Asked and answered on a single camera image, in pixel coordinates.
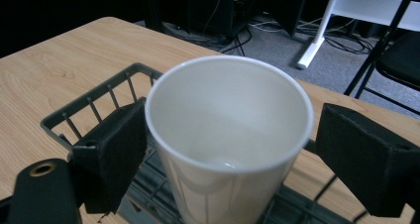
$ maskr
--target paper cup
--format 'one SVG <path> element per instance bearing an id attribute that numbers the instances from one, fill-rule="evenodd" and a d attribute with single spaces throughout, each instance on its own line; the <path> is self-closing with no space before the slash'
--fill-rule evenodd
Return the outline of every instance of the paper cup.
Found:
<path id="1" fill-rule="evenodd" d="M 185 223 L 255 223 L 313 127 L 310 100 L 283 71 L 206 56 L 165 73 L 146 118 Z"/>

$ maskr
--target cable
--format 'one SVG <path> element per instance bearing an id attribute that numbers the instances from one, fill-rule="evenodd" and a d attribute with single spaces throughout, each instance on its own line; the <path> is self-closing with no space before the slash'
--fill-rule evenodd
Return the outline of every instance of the cable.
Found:
<path id="1" fill-rule="evenodd" d="M 260 21 L 254 20 L 254 22 L 256 22 L 256 23 L 255 24 L 249 23 L 248 25 L 257 29 L 257 30 L 260 30 L 260 31 L 263 31 L 263 32 L 266 32 L 266 33 L 277 33 L 277 32 L 281 32 L 281 31 L 284 30 L 275 21 L 260 22 Z M 274 30 L 267 30 L 267 29 L 262 28 L 261 26 L 267 26 L 267 27 L 270 27 L 270 28 L 274 28 Z"/>
<path id="2" fill-rule="evenodd" d="M 340 28 L 332 29 L 329 32 L 326 32 L 324 34 L 325 42 L 327 42 L 329 45 L 331 45 L 332 47 L 336 49 L 339 49 L 348 53 L 352 53 L 355 55 L 370 54 L 371 50 L 373 49 L 373 45 L 370 42 L 354 35 L 348 35 L 346 31 L 339 30 Z M 317 31 L 298 29 L 297 33 L 305 34 L 309 36 L 315 36 Z M 355 47 L 346 46 L 343 43 L 340 43 L 337 40 L 334 40 L 335 38 L 352 42 L 358 47 L 355 48 Z"/>
<path id="3" fill-rule="evenodd" d="M 205 34 L 205 32 L 206 32 L 206 29 L 207 29 L 208 24 L 209 24 L 209 23 L 210 23 L 210 21 L 212 20 L 213 16 L 216 14 L 217 9 L 219 8 L 220 1 L 221 1 L 221 0 L 217 0 L 216 7 L 214 8 L 213 13 L 210 15 L 209 19 L 207 20 L 206 25 L 204 26 L 204 29 L 203 29 L 203 35 L 204 35 L 204 34 Z"/>
<path id="4" fill-rule="evenodd" d="M 243 43 L 241 43 L 239 41 L 239 39 L 237 39 L 237 42 L 238 42 L 237 45 L 234 45 L 233 47 L 230 47 L 228 49 L 222 50 L 219 53 L 225 54 L 226 52 L 232 51 L 232 50 L 234 50 L 236 48 L 241 48 L 241 51 L 242 51 L 243 55 L 245 56 L 245 53 L 244 53 L 244 50 L 242 49 L 242 46 L 245 45 L 246 43 L 248 43 L 251 40 L 251 38 L 253 37 L 253 34 L 251 33 L 250 29 L 248 27 L 245 27 L 245 29 L 247 30 L 249 36 L 248 36 L 248 38 Z"/>
<path id="5" fill-rule="evenodd" d="M 316 22 L 318 22 L 318 21 L 321 21 L 322 20 L 322 18 L 318 18 L 318 19 L 315 19 L 315 20 L 313 20 L 313 21 L 311 21 L 311 22 L 308 22 L 308 23 L 304 23 L 304 24 L 302 24 L 302 25 L 298 25 L 297 26 L 297 28 L 303 28 L 304 26 L 306 26 L 306 25 L 312 25 L 312 26 L 315 26 L 315 27 L 319 27 L 319 25 L 317 25 L 317 24 L 314 24 L 314 23 L 316 23 Z"/>
<path id="6" fill-rule="evenodd" d="M 231 38 L 227 38 L 227 37 L 222 37 L 220 35 L 215 36 L 213 38 L 211 38 L 210 36 L 208 37 L 200 37 L 200 36 L 183 36 L 179 33 L 177 33 L 174 29 L 171 29 L 167 24 L 163 24 L 163 29 L 164 32 L 172 37 L 190 42 L 192 44 L 207 48 L 207 49 L 211 49 L 214 51 L 219 51 L 222 48 L 225 48 L 226 46 L 228 46 L 229 44 L 232 43 L 232 41 L 234 39 Z"/>

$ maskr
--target chair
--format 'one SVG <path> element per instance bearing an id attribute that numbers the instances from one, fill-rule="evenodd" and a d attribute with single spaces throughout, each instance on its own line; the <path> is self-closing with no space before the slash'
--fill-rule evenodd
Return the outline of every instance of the chair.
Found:
<path id="1" fill-rule="evenodd" d="M 370 76 L 376 70 L 386 78 L 420 91 L 420 32 L 408 32 L 393 44 L 390 43 L 410 2 L 411 0 L 402 0 L 390 26 L 375 45 L 344 94 L 350 95 L 362 79 L 361 86 L 355 95 L 356 98 L 360 98 L 362 92 L 366 90 L 420 116 L 420 111 L 367 87 Z"/>

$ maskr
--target black cable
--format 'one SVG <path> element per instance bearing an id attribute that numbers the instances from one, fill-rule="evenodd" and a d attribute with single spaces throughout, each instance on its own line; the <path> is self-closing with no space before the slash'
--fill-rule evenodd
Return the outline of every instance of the black cable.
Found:
<path id="1" fill-rule="evenodd" d="M 233 47 L 230 47 L 228 49 L 222 50 L 219 53 L 224 54 L 224 53 L 229 52 L 231 50 L 234 50 L 236 48 L 242 48 L 243 45 L 245 45 L 246 43 L 248 43 L 251 40 L 251 38 L 253 37 L 253 34 L 251 33 L 251 31 L 250 31 L 250 29 L 248 27 L 245 27 L 245 30 L 247 30 L 249 36 L 248 36 L 248 38 L 243 43 L 239 42 L 238 45 L 234 45 Z"/>
<path id="2" fill-rule="evenodd" d="M 240 45 L 240 46 L 239 46 L 239 48 L 241 49 L 242 56 L 245 56 L 244 48 L 243 48 L 243 47 L 242 47 L 242 45 L 241 45 L 241 41 L 239 41 L 239 37 L 238 37 L 238 35 L 235 37 L 235 42 L 237 42 L 237 43 L 238 43 L 238 45 Z"/>
<path id="3" fill-rule="evenodd" d="M 309 36 L 315 36 L 317 33 L 318 29 L 314 28 L 314 29 L 298 29 L 297 33 L 300 34 L 305 34 L 305 35 L 309 35 Z M 335 32 L 326 32 L 324 33 L 324 38 L 325 41 L 331 45 L 332 47 L 348 52 L 348 53 L 352 53 L 355 55 L 368 55 L 370 54 L 371 50 L 373 49 L 373 45 L 368 42 L 367 40 L 364 40 L 360 37 L 354 36 L 354 35 L 348 35 L 347 32 L 343 32 L 343 31 L 335 31 Z M 340 39 L 344 39 L 347 40 L 349 42 L 353 42 L 356 45 L 358 45 L 358 48 L 351 48 L 348 47 L 340 42 L 338 42 L 337 40 L 334 40 L 334 38 L 340 38 Z"/>
<path id="4" fill-rule="evenodd" d="M 190 42 L 192 44 L 211 49 L 214 51 L 219 51 L 222 48 L 225 48 L 226 46 L 230 45 L 234 38 L 227 38 L 222 36 L 216 36 L 216 37 L 200 37 L 200 36 L 194 36 L 194 37 L 186 37 L 182 36 L 179 33 L 175 32 L 174 29 L 170 29 L 167 25 L 163 25 L 164 32 L 167 35 L 170 35 L 172 37 Z"/>

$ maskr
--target wooden table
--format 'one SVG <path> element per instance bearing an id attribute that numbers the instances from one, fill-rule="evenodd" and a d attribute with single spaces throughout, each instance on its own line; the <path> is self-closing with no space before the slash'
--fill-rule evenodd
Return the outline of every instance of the wooden table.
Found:
<path id="1" fill-rule="evenodd" d="M 16 175 L 28 165 L 49 158 L 66 159 L 67 150 L 40 127 L 41 120 L 53 111 L 133 62 L 165 72 L 185 60 L 216 54 L 134 24 L 103 18 L 1 58 L 0 198 L 13 193 Z M 312 139 L 316 137 L 322 105 L 329 102 L 359 111 L 414 144 L 420 144 L 420 121 L 307 82 L 299 83 L 315 109 Z M 302 152 L 286 184 L 313 197 L 331 174 L 318 157 Z M 321 203 L 349 218 L 362 210 L 339 182 Z M 411 215 L 412 210 L 406 208 L 401 219 L 385 221 L 408 223 Z M 83 221 L 94 223 L 99 217 L 83 214 Z M 118 215 L 102 221 L 124 222 Z M 373 218 L 365 222 L 372 223 Z"/>

